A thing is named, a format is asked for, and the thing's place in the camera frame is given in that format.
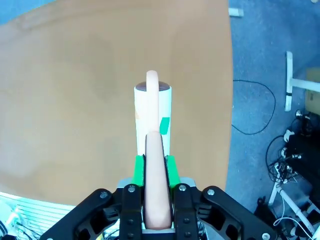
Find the green tape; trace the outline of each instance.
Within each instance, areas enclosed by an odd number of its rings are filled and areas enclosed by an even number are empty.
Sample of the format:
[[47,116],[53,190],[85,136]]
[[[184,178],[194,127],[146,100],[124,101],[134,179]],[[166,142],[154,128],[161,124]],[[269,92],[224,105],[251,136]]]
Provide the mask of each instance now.
[[180,177],[174,156],[166,157],[166,169],[168,172],[169,187],[170,189],[173,189],[177,184],[180,183]]
[[145,172],[145,158],[143,155],[137,155],[135,156],[134,172],[133,172],[131,183],[136,184],[139,187],[142,187],[145,184],[144,172]]
[[168,133],[169,123],[170,123],[170,117],[163,117],[161,119],[160,128],[159,128],[160,134],[166,135]]

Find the silver bolt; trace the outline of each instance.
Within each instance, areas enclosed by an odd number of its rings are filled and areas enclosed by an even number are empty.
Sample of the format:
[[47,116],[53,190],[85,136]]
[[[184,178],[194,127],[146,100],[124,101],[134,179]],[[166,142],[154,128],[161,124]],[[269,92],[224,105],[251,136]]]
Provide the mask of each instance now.
[[130,186],[130,187],[128,188],[128,191],[129,191],[130,193],[133,193],[135,190],[136,190],[135,186]]
[[106,193],[105,191],[103,191],[103,192],[100,194],[100,198],[102,198],[102,199],[105,199],[107,196],[108,196],[108,193]]
[[264,234],[262,234],[262,239],[263,240],[269,240],[270,239],[270,234],[265,232]]
[[183,191],[183,192],[184,192],[186,189],[187,189],[187,188],[186,188],[185,185],[180,185],[180,186],[179,186],[179,190],[180,190],[180,191]]
[[212,189],[209,189],[206,193],[207,193],[208,195],[210,195],[210,196],[215,195],[215,191],[212,190]]

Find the blue floor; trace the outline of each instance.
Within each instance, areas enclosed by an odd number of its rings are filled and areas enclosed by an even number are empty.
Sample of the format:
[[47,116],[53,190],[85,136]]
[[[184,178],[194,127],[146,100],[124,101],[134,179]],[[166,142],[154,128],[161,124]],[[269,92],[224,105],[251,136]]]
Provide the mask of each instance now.
[[[52,0],[2,0],[0,24]],[[292,111],[285,112],[286,51],[293,53],[296,76],[304,78],[306,67],[320,67],[320,3],[310,0],[229,0],[242,8],[244,17],[230,19],[234,79],[267,85],[276,97],[269,126],[256,135],[231,133],[226,192],[254,211],[258,197],[269,196],[273,183],[266,166],[266,148],[283,134],[297,109],[304,108],[304,92],[294,89]],[[264,127],[273,110],[270,92],[257,84],[233,85],[232,124],[244,132]]]

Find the brown table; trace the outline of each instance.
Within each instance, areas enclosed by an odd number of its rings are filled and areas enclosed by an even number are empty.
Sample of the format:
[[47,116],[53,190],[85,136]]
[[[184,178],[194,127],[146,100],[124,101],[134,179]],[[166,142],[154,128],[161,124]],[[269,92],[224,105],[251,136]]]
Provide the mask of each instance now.
[[134,171],[134,86],[172,86],[171,154],[225,187],[232,111],[227,1],[58,0],[0,26],[0,191],[76,205]]

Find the white cylinder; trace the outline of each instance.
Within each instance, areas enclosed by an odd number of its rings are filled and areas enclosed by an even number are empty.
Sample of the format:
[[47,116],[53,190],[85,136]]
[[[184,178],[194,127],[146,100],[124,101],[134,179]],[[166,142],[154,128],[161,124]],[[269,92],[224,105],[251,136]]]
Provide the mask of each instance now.
[[[170,155],[171,96],[172,88],[160,81],[159,132],[162,135],[164,156]],[[134,87],[136,147],[138,155],[146,153],[146,135],[148,133],[147,104],[146,82],[142,82]]]

